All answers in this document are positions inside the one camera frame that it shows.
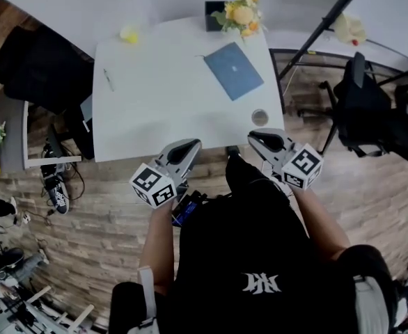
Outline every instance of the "white flower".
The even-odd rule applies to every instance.
[[[247,6],[252,7],[253,0],[246,0]]]

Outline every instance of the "black t-shirt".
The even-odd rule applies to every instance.
[[[156,294],[159,329],[357,333],[357,275],[379,283],[391,325],[397,300],[379,251],[353,246],[335,262],[320,261],[288,199],[256,182],[187,219],[173,288]],[[116,286],[110,334],[126,334],[145,315],[142,287]]]

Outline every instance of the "white box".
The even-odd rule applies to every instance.
[[[307,143],[281,169],[281,180],[306,190],[320,175],[322,167],[323,157]]]
[[[176,197],[173,180],[147,164],[141,164],[130,179],[136,195],[156,209]]]

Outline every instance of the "laptop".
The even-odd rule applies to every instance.
[[[264,83],[235,42],[204,57],[204,61],[231,100],[242,97]]]

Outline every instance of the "black office chair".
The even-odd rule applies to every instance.
[[[365,73],[365,65],[363,55],[356,53],[347,62],[343,80],[334,91],[327,81],[320,84],[328,92],[331,108],[300,109],[297,115],[313,114],[333,120],[321,155],[338,131],[342,144],[358,157],[394,152],[408,161],[408,99],[397,99],[398,105],[392,109],[389,96]]]
[[[65,123],[80,152],[94,158],[92,120],[87,129],[80,104],[93,92],[94,63],[46,26],[36,31],[15,27],[0,48],[0,83],[8,97],[26,100]]]

